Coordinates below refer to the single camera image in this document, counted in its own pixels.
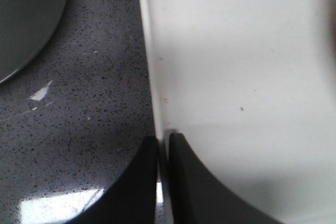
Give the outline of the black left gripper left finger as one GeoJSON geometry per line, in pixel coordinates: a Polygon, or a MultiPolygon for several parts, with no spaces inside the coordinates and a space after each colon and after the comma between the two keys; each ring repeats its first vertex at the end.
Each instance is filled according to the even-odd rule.
{"type": "Polygon", "coordinates": [[[67,223],[154,223],[159,144],[146,136],[116,182],[87,210],[67,223]]]}

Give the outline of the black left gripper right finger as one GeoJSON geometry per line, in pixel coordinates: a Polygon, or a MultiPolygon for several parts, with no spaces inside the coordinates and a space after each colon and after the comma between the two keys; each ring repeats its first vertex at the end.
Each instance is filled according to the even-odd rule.
{"type": "Polygon", "coordinates": [[[175,223],[277,223],[225,187],[181,133],[170,134],[168,172],[175,223]]]}

